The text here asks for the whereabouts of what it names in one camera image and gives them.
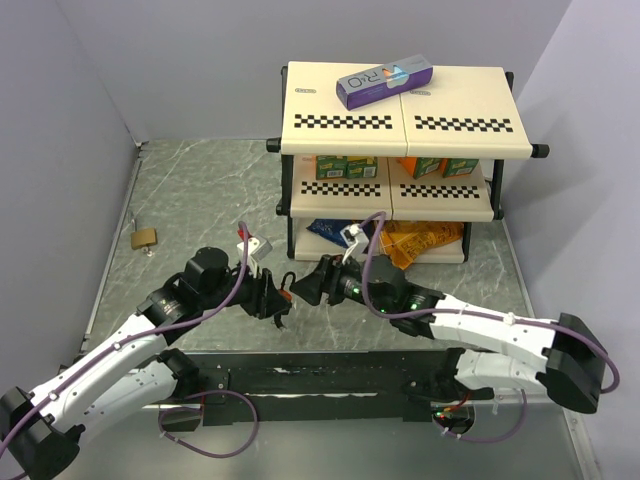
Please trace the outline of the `black-headed key bunch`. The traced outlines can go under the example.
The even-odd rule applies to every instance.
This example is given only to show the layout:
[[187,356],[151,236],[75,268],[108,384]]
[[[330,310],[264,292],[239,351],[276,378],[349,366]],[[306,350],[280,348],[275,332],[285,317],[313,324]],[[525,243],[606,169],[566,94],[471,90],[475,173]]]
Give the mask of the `black-headed key bunch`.
[[287,312],[281,312],[281,313],[277,313],[273,316],[273,323],[276,326],[276,328],[278,330],[285,330],[286,329],[286,325],[284,323],[284,320],[286,319],[288,313]]

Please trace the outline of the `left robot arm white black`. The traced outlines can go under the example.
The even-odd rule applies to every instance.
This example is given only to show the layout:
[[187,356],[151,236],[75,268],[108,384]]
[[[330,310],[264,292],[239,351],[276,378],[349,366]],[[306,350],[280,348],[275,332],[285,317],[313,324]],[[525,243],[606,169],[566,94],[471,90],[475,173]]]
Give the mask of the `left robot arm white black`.
[[198,373],[174,348],[184,334],[227,307],[257,319],[289,313],[289,294],[270,270],[254,266],[250,246],[240,259],[205,247],[183,271],[150,293],[110,337],[50,380],[1,398],[1,450],[29,479],[53,479],[78,456],[82,443],[102,427],[139,408],[171,398],[191,399]]

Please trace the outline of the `small orange black padlock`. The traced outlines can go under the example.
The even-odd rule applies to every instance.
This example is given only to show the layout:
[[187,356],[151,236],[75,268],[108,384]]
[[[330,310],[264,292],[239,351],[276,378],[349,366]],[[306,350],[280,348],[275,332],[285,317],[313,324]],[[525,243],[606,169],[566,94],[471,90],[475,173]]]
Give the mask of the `small orange black padlock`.
[[286,272],[281,280],[279,293],[289,302],[292,302],[292,294],[289,291],[290,287],[296,281],[296,273],[293,271]]

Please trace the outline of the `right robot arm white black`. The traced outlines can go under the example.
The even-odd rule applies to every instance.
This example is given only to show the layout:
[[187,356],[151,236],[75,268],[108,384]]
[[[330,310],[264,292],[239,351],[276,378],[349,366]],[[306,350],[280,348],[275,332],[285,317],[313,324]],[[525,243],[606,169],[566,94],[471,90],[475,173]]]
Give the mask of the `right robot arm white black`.
[[477,307],[410,282],[386,256],[361,265],[325,255],[291,291],[310,305],[351,300],[406,335],[465,344],[436,376],[438,390],[448,398],[467,390],[523,390],[593,414],[605,391],[606,351],[572,314],[535,319]]

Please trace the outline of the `brass padlock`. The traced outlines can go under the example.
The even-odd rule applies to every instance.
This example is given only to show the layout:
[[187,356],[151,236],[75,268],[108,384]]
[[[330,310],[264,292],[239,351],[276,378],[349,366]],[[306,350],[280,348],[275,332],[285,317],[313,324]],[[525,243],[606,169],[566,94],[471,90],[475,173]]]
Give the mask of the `brass padlock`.
[[158,243],[157,231],[155,228],[140,229],[137,217],[132,211],[129,212],[129,222],[131,224],[130,245],[133,250],[141,250],[145,246],[152,247]]

